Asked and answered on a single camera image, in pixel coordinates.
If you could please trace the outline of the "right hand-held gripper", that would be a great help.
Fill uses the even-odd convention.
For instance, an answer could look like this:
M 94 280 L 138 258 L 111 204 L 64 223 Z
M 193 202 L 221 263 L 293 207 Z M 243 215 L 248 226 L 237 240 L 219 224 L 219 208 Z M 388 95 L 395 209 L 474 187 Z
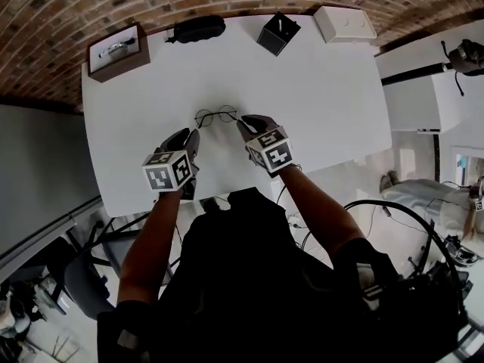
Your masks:
M 293 164 L 290 139 L 283 126 L 271 117 L 249 114 L 237 121 L 237 129 L 245 142 L 250 159 L 271 177 Z

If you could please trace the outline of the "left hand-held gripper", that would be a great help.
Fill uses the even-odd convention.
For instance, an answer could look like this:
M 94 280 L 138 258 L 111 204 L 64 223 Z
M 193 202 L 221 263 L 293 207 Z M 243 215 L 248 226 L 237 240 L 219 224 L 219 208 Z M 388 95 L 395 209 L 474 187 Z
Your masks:
M 189 128 L 184 128 L 168 137 L 142 165 L 150 189 L 159 193 L 182 190 L 183 200 L 193 200 L 199 171 L 194 158 L 199 146 L 198 129 L 190 133 Z

